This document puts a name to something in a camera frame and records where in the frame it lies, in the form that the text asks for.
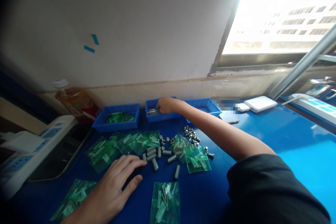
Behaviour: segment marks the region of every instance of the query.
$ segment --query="human hand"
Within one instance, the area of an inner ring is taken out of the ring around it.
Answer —
[[[171,97],[162,97],[156,105],[156,108],[160,108],[162,114],[170,114],[171,112],[177,112],[179,105],[183,101],[174,99]]]
[[[134,169],[146,164],[133,155],[121,156],[115,160],[83,203],[62,223],[102,224],[111,221],[124,208],[126,201],[142,181],[142,176],[135,176],[122,191],[126,180]]]

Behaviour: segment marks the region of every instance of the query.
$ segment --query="metal bolt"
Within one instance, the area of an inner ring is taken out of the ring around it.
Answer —
[[[205,150],[205,152],[206,152],[206,154],[208,155],[209,158],[213,159],[215,157],[215,154],[210,154],[208,152],[208,147],[207,146],[204,148],[204,150]]]

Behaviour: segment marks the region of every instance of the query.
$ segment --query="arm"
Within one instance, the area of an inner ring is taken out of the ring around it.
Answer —
[[[160,107],[161,113],[176,112],[187,118],[236,161],[258,154],[276,155],[258,138],[213,115],[194,108],[184,101],[163,97],[158,101],[157,107]]]

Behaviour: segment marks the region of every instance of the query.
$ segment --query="electrical outlet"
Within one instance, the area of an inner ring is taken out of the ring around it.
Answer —
[[[18,157],[15,156],[15,157],[10,157],[5,163],[3,163],[1,166],[0,166],[0,170],[6,168],[8,165],[10,165],[10,163],[12,163],[15,159],[17,159]]]
[[[21,156],[17,160],[15,160],[14,163],[12,163],[6,170],[4,170],[4,173],[8,172],[16,172],[20,170],[30,159],[32,159],[33,155],[31,156]]]
[[[52,138],[54,137],[62,128],[51,128],[43,138]]]
[[[36,148],[36,150],[34,150],[33,152],[38,152],[40,149],[43,148],[43,146],[46,145],[46,143],[49,142],[49,140],[45,140],[43,143],[40,144],[39,147]]]
[[[46,133],[49,130],[49,128],[44,129],[40,134],[38,134],[39,137],[43,136],[44,133]]]

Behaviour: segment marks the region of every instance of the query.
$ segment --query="white power strip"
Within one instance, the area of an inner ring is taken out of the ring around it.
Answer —
[[[10,199],[62,138],[77,124],[72,115],[57,117],[39,136],[44,142],[32,153],[15,152],[1,166],[0,185],[6,199]]]
[[[294,100],[293,103],[296,103],[329,122],[336,124],[336,107],[306,94],[292,94],[289,98],[293,99],[297,97],[299,98]]]

